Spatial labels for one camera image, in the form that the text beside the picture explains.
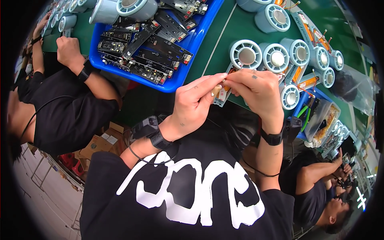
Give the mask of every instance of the black t-shirt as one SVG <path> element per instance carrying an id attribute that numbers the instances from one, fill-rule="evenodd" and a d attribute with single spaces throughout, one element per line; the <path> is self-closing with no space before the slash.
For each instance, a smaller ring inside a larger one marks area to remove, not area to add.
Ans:
<path id="1" fill-rule="evenodd" d="M 95 132 L 119 111 L 116 100 L 97 99 L 85 83 L 65 68 L 45 79 L 40 72 L 21 80 L 20 101 L 32 103 L 36 111 L 33 145 L 51 155 L 61 155 L 87 146 Z"/>
<path id="2" fill-rule="evenodd" d="M 293 222 L 301 227 L 314 226 L 326 205 L 326 187 L 322 180 L 316 182 L 308 192 L 296 195 L 297 174 L 302 167 L 318 162 L 312 150 L 300 153 L 291 166 L 279 175 L 282 192 L 295 197 Z"/>
<path id="3" fill-rule="evenodd" d="M 94 153 L 82 239 L 291 239 L 293 197 L 260 192 L 216 136 L 197 130 L 179 141 L 173 161 L 132 170 L 112 153 Z M 171 152 L 145 160 L 160 163 Z"/>

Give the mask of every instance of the worker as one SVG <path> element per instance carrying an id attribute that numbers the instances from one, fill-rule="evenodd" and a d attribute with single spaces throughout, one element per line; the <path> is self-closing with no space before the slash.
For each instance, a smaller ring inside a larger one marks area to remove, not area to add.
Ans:
<path id="1" fill-rule="evenodd" d="M 260 140 L 258 170 L 279 172 L 283 145 L 270 140 L 281 139 L 284 119 L 277 76 L 249 69 L 203 76 L 176 90 L 173 113 L 159 124 L 157 139 L 168 147 L 143 137 L 120 156 L 92 155 L 82 239 L 291 239 L 293 197 L 280 191 L 277 176 L 258 174 L 255 185 L 230 153 L 224 130 L 206 121 L 219 83 L 262 120 L 268 141 Z"/>
<path id="2" fill-rule="evenodd" d="M 294 224 L 303 228 L 317 225 L 327 233 L 338 233 L 348 223 L 353 212 L 350 203 L 328 196 L 331 193 L 331 179 L 346 179 L 352 172 L 348 164 L 340 168 L 342 156 L 340 148 L 336 160 L 319 162 L 312 149 L 302 149 L 289 168 L 281 172 L 281 190 L 295 197 Z"/>
<path id="3" fill-rule="evenodd" d="M 33 77 L 9 94 L 7 138 L 13 160 L 26 142 L 53 156 L 86 147 L 122 105 L 111 84 L 85 61 L 77 38 L 56 40 L 57 59 L 66 68 L 44 78 L 39 40 L 48 18 L 46 14 L 33 33 Z"/>

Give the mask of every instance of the black cable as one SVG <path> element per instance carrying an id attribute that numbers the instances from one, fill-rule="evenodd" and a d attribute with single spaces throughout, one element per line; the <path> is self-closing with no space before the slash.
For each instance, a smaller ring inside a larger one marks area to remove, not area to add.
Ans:
<path id="1" fill-rule="evenodd" d="M 259 171 L 259 170 L 257 170 L 256 168 L 254 168 L 254 167 L 252 167 L 251 165 L 249 165 L 244 159 L 243 159 L 243 161 L 245 162 L 245 164 L 247 164 L 250 168 L 252 168 L 253 170 L 255 170 L 255 171 L 257 171 L 258 173 L 260 173 L 260 174 L 263 174 L 264 176 L 266 176 L 266 177 L 276 177 L 277 175 L 279 175 L 280 173 L 282 173 L 282 172 L 284 172 L 285 170 L 287 170 L 288 168 L 289 168 L 289 166 L 292 164 L 292 162 L 293 162 L 293 155 L 294 155 L 294 152 L 293 152 L 293 143 L 291 143 L 291 145 L 292 145 L 292 159 L 291 159 L 291 161 L 289 162 L 289 164 L 288 164 L 288 166 L 286 166 L 283 170 L 281 170 L 278 174 L 275 174 L 275 175 L 268 175 L 268 174 L 265 174 L 265 173 L 263 173 L 262 171 Z"/>
<path id="2" fill-rule="evenodd" d="M 131 131 L 131 135 L 132 135 L 132 129 L 127 129 L 127 130 L 125 130 L 125 131 L 122 133 L 123 140 L 124 140 L 124 133 L 125 133 L 126 131 L 129 131 L 129 130 Z M 132 150 L 132 148 L 131 148 L 131 144 L 129 143 L 129 138 L 128 138 L 128 146 L 127 146 L 126 142 L 124 141 L 124 145 L 125 145 L 125 147 L 129 148 L 130 151 L 131 151 L 131 153 L 132 153 L 135 157 L 137 157 L 139 160 L 141 160 L 141 161 L 143 161 L 143 162 L 145 162 L 145 163 L 148 163 L 148 164 L 151 164 L 151 165 L 162 165 L 162 164 L 166 164 L 167 162 L 172 161 L 173 159 L 175 159 L 175 157 L 176 157 L 176 155 L 177 155 L 177 153 L 175 153 L 175 156 L 173 156 L 171 159 L 169 159 L 168 161 L 165 161 L 165 162 L 161 162 L 161 163 L 151 163 L 151 162 L 147 162 L 147 161 L 145 161 L 144 159 L 142 159 L 141 157 L 137 156 L 136 153 L 133 152 L 133 150 Z"/>
<path id="3" fill-rule="evenodd" d="M 28 126 L 29 126 L 29 124 L 31 123 L 31 121 L 32 121 L 32 119 L 34 118 L 34 116 L 43 108 L 43 107 L 45 107 L 48 103 L 50 103 L 50 102 L 52 102 L 52 101 L 54 101 L 54 100 L 56 100 L 56 99 L 58 99 L 58 98 L 75 98 L 74 96 L 69 96 L 69 95 L 61 95 L 61 96 L 58 96 L 58 97 L 56 97 L 56 98 L 53 98 L 53 99 L 51 99 L 51 100 L 49 100 L 48 102 L 46 102 L 46 103 L 44 103 L 39 109 L 37 109 L 37 111 L 32 115 L 32 117 L 31 117 L 31 119 L 29 120 L 29 122 L 27 123 L 27 125 L 25 126 L 25 128 L 24 128 L 24 130 L 23 130 L 23 133 L 22 133 L 22 135 L 20 136 L 20 139 L 23 137 L 23 135 L 24 135 L 24 133 L 25 133 L 25 131 L 27 130 L 27 128 L 28 128 Z"/>

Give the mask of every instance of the plastic bag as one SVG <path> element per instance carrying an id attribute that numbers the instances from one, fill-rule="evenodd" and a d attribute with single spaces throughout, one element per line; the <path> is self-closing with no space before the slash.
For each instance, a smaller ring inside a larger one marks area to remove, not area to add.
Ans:
<path id="1" fill-rule="evenodd" d="M 373 86 L 368 76 L 353 68 L 335 71 L 335 82 L 330 91 L 339 99 L 350 103 L 366 115 L 372 113 Z"/>

